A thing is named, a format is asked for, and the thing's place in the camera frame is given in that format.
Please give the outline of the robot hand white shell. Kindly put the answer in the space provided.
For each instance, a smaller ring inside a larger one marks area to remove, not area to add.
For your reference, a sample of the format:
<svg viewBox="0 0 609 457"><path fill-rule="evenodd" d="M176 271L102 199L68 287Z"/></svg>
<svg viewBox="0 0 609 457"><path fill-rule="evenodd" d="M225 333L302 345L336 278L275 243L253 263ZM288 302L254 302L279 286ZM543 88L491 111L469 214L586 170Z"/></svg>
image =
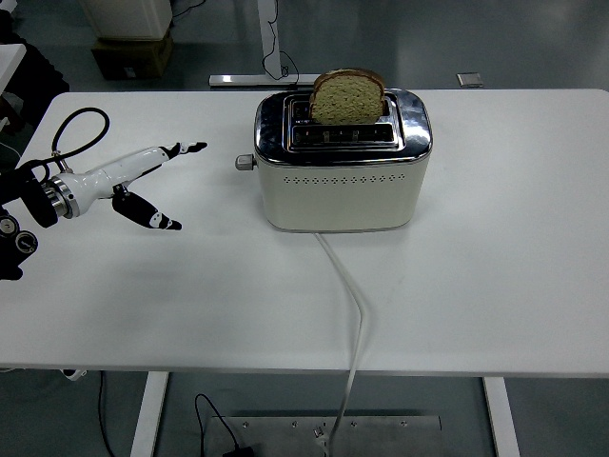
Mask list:
<svg viewBox="0 0 609 457"><path fill-rule="evenodd" d="M130 191L128 186L165 162L206 147L207 143L196 142L142 149L85 173L59 173L51 177L43 189L59 217L79 217L95 201L109 199L117 213L139 226L180 230L181 223L167 217L150 202Z"/></svg>

